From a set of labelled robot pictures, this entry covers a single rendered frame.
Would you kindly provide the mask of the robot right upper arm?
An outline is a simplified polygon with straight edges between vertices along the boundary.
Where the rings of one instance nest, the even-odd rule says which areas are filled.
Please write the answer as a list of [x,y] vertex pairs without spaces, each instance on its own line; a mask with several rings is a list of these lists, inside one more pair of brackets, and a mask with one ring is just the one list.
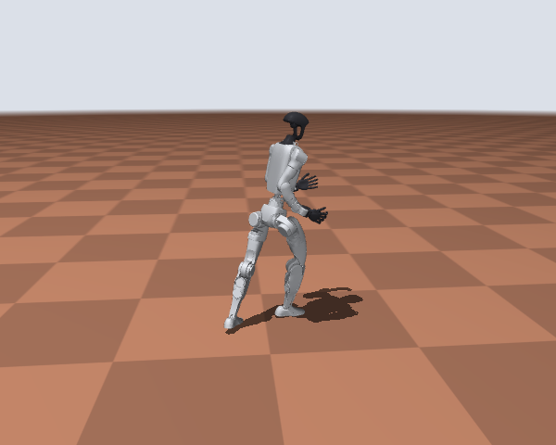
[[288,163],[288,166],[285,168],[281,178],[277,183],[277,189],[280,192],[281,192],[281,185],[283,183],[289,183],[289,181],[296,176],[299,169],[306,163],[308,156],[300,149],[295,148],[295,150],[291,154],[290,159],[291,160]]

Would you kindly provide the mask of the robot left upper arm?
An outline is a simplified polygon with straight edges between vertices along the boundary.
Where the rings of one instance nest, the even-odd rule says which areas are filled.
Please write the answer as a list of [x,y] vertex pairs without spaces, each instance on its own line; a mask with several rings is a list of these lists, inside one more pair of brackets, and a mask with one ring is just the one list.
[[271,159],[271,154],[272,154],[272,148],[275,144],[270,146],[270,150],[269,150],[269,160],[268,160],[268,164],[267,164],[267,169],[266,169],[266,173],[265,173],[265,182],[267,183],[267,174],[268,174],[268,169],[269,169],[269,164],[270,164],[270,159]]

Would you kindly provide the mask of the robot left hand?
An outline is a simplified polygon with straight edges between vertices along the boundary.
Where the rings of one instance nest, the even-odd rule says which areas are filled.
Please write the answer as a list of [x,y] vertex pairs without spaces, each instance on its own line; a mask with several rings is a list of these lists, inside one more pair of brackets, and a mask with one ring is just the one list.
[[[318,183],[310,184],[310,183],[312,183],[312,182],[318,181],[318,179],[309,181],[310,179],[315,178],[316,175],[315,175],[315,176],[312,176],[312,177],[310,177],[310,178],[308,178],[308,179],[305,179],[308,175],[309,175],[309,173],[305,174],[300,180],[298,180],[298,182],[297,182],[297,184],[296,184],[296,189],[297,189],[297,190],[294,190],[294,192],[298,191],[298,189],[301,189],[301,190],[308,190],[308,189],[313,189],[313,188],[317,188],[317,187],[318,187],[318,186],[309,187],[309,186],[311,186],[311,185],[316,185],[316,184],[318,184]],[[304,179],[304,180],[303,180],[303,179]]]

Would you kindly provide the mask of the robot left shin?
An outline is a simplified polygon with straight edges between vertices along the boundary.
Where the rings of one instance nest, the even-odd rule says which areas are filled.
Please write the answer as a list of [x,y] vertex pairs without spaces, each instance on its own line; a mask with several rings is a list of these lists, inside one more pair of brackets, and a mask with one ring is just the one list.
[[236,315],[238,313],[238,310],[240,308],[240,304],[243,300],[243,298],[246,295],[249,283],[250,283],[250,278],[245,278],[243,276],[241,276],[240,271],[241,271],[241,267],[243,265],[244,261],[242,261],[238,267],[238,274],[234,280],[234,290],[233,290],[233,301],[232,301],[232,306],[230,309],[230,313],[229,313],[229,317],[231,318],[231,316],[233,316],[233,319],[236,318]]

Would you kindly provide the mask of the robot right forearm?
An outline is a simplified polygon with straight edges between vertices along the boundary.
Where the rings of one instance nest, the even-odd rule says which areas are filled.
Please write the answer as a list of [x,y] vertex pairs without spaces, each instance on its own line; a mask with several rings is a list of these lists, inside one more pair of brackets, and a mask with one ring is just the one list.
[[291,207],[291,211],[293,211],[294,213],[298,213],[301,216],[306,216],[308,210],[305,210],[302,205],[297,202],[295,194],[292,192],[289,183],[283,183],[281,185],[281,192],[283,195],[283,201],[286,202],[289,207]]

